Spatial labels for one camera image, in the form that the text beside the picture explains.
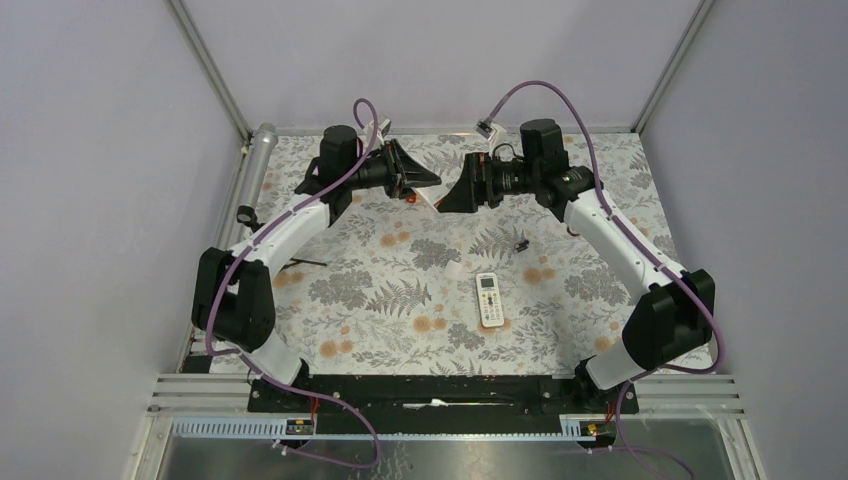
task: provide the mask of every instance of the lavender wall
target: lavender wall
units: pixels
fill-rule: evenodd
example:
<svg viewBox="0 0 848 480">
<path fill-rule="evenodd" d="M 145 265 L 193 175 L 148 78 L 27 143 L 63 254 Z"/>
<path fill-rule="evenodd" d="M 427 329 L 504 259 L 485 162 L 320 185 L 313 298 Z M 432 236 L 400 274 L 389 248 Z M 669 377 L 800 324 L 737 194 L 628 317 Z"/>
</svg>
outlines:
<svg viewBox="0 0 848 480">
<path fill-rule="evenodd" d="M 0 4 L 0 478 L 119 478 L 240 141 L 163 1 Z"/>
<path fill-rule="evenodd" d="M 698 0 L 186 3 L 251 125 L 352 123 L 366 96 L 395 127 L 468 130 L 535 78 L 565 89 L 589 125 L 632 125 Z M 501 115 L 575 125 L 545 91 Z"/>
<path fill-rule="evenodd" d="M 848 4 L 717 2 L 643 142 L 770 479 L 846 478 Z"/>
</svg>

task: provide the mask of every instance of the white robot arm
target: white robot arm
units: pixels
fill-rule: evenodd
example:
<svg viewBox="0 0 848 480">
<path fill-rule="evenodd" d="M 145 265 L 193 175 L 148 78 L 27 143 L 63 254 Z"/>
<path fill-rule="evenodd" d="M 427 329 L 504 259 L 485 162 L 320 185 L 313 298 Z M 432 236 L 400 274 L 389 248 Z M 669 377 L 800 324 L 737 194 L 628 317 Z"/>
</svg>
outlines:
<svg viewBox="0 0 848 480">
<path fill-rule="evenodd" d="M 373 128 L 366 127 L 369 133 Z M 312 160 L 306 178 L 295 189 L 286 209 L 268 224 L 251 223 L 256 230 L 248 239 L 227 251 L 208 249 L 200 258 L 195 285 L 192 323 L 205 330 L 216 294 L 236 255 L 247 252 L 232 273 L 215 315 L 214 332 L 207 332 L 230 345 L 280 382 L 290 385 L 300 371 L 297 353 L 274 335 L 276 308 L 271 278 L 283 269 L 312 237 L 329 228 L 350 205 L 354 190 L 383 187 L 389 198 L 407 198 L 414 188 L 438 185 L 438 175 L 416 163 L 397 140 L 383 135 L 388 119 L 379 122 L 379 148 L 373 150 L 356 173 L 320 200 L 299 209 L 296 205 L 322 192 L 356 163 L 360 147 L 356 131 L 345 125 L 324 131 L 319 156 Z"/>
<path fill-rule="evenodd" d="M 712 337 L 707 319 L 691 299 L 660 267 L 667 267 L 712 309 L 715 285 L 703 270 L 687 272 L 657 249 L 624 215 L 606 191 L 600 195 L 612 208 L 608 214 L 596 191 L 594 175 L 586 167 L 571 167 L 562 131 L 550 119 L 521 126 L 523 156 L 504 162 L 494 150 L 503 137 L 495 124 L 481 125 L 490 140 L 489 152 L 465 157 L 460 178 L 436 203 L 440 212 L 474 213 L 479 206 L 495 208 L 505 195 L 532 194 L 537 203 L 598 251 L 624 283 L 635 304 L 622 331 L 622 341 L 584 360 L 575 370 L 578 379 L 598 390 L 609 390 L 636 375 L 654 370 L 670 360 L 706 344 Z M 621 225 L 614 223 L 613 218 Z M 620 230 L 625 228 L 661 263 L 655 267 Z"/>
</svg>

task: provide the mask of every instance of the floral tablecloth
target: floral tablecloth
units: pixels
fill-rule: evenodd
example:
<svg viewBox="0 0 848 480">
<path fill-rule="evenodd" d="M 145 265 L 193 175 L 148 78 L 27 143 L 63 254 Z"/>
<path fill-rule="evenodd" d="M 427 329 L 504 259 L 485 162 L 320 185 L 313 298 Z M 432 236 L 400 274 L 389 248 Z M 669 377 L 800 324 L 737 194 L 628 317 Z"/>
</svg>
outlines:
<svg viewBox="0 0 848 480">
<path fill-rule="evenodd" d="M 478 135 L 396 137 L 444 184 L 456 182 L 465 153 L 485 151 Z M 676 257 L 639 137 L 593 135 L 605 187 L 633 223 Z M 582 136 L 564 137 L 572 164 L 588 164 Z M 520 152 L 520 141 L 510 141 Z M 261 221 L 280 212 L 320 137 L 281 137 L 258 203 Z M 514 244 L 530 241 L 517 253 Z M 273 279 L 277 334 L 312 373 L 562 374 L 620 340 L 632 306 L 624 287 L 582 238 L 566 233 L 529 196 L 507 197 L 476 214 L 438 214 L 425 202 L 391 200 L 382 189 L 356 192 L 353 204 Z M 459 280 L 445 276 L 459 262 Z M 498 275 L 505 324 L 480 325 L 474 275 Z M 680 359 L 704 367 L 701 348 Z M 216 358 L 211 372 L 244 372 L 235 358 Z"/>
</svg>

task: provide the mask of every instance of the air conditioner remote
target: air conditioner remote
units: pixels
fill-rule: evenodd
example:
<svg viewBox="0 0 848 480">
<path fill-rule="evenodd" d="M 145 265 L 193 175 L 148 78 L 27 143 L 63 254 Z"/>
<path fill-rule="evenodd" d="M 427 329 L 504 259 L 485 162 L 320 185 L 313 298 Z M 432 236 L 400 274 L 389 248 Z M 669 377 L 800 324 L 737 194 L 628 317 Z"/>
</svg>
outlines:
<svg viewBox="0 0 848 480">
<path fill-rule="evenodd" d="M 484 327 L 503 325 L 501 294 L 498 290 L 498 277 L 494 273 L 477 275 L 477 302 L 480 306 L 480 322 Z"/>
</svg>

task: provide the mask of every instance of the black mounting bracket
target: black mounting bracket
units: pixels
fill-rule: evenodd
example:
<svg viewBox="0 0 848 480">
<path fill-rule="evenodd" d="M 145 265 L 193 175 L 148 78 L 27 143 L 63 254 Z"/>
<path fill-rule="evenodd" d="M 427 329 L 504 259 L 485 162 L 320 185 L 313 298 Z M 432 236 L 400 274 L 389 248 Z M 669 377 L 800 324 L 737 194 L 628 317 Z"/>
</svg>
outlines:
<svg viewBox="0 0 848 480">
<path fill-rule="evenodd" d="M 293 386 L 341 398 L 365 415 L 377 433 L 510 434 L 559 433 L 561 414 L 608 413 L 617 389 L 588 398 L 576 378 L 550 376 L 309 375 L 304 365 Z M 424 406 L 439 399 L 446 407 Z M 638 413 L 636 396 L 622 413 Z M 262 380 L 251 384 L 247 410 L 309 412 L 309 399 L 280 391 Z M 321 402 L 317 433 L 367 433 L 359 420 L 330 402 Z"/>
</svg>

